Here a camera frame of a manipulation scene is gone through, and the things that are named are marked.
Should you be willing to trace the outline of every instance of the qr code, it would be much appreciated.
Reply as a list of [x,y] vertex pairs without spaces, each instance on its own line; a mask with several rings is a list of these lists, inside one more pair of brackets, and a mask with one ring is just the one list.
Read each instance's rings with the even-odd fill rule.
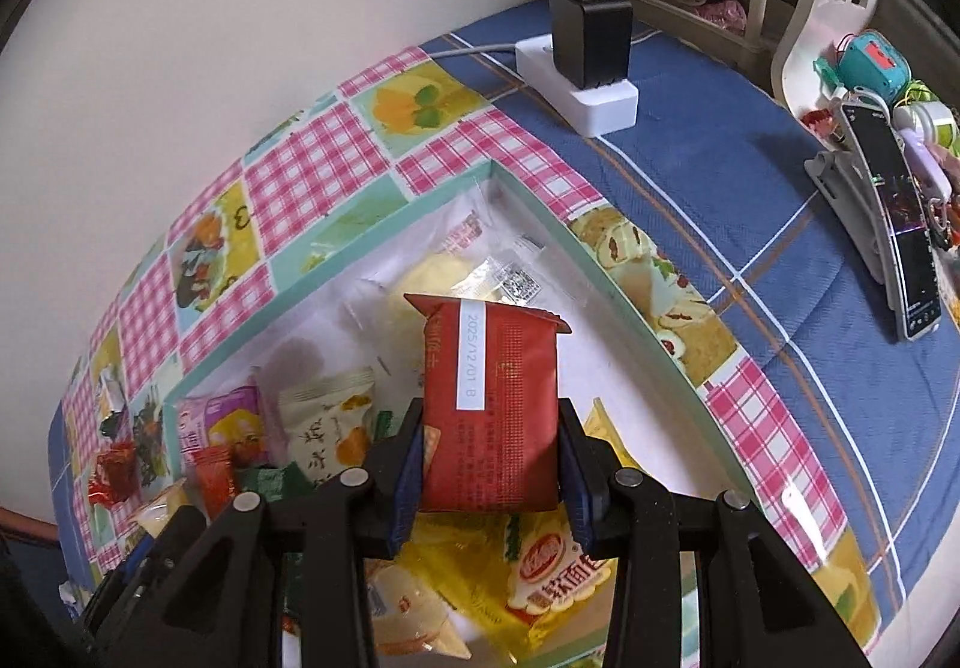
[[514,305],[526,305],[541,290],[538,284],[526,270],[518,265],[506,265],[497,275],[500,290]]

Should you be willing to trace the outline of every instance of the pink snack package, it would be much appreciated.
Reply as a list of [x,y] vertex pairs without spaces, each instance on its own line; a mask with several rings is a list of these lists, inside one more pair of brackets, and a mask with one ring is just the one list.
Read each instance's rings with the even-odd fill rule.
[[213,397],[186,397],[176,406],[176,435],[188,468],[196,452],[227,446],[237,467],[267,465],[266,433],[256,382]]

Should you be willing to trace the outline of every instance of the yellow bread package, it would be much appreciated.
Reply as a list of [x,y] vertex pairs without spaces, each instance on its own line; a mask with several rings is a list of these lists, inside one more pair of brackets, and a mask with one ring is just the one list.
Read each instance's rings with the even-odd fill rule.
[[[630,457],[595,400],[584,429]],[[570,532],[563,505],[547,513],[419,513],[397,561],[472,619],[513,661],[524,660],[550,633],[616,576],[616,561],[594,561]]]
[[449,609],[422,580],[393,562],[366,561],[373,641],[381,655],[439,655],[470,659]]

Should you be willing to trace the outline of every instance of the power strip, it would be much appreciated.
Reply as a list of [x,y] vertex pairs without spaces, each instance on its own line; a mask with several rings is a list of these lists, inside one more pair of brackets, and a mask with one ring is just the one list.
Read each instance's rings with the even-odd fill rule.
[[517,72],[582,137],[600,137],[637,123],[637,86],[621,80],[597,89],[578,89],[553,64],[549,34],[517,43]]

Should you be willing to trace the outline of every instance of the expiration date label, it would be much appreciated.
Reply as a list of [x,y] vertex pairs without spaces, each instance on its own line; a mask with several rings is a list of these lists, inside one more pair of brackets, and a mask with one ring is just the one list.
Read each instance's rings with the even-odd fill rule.
[[457,410],[483,411],[487,370],[487,305],[460,301],[457,346]]

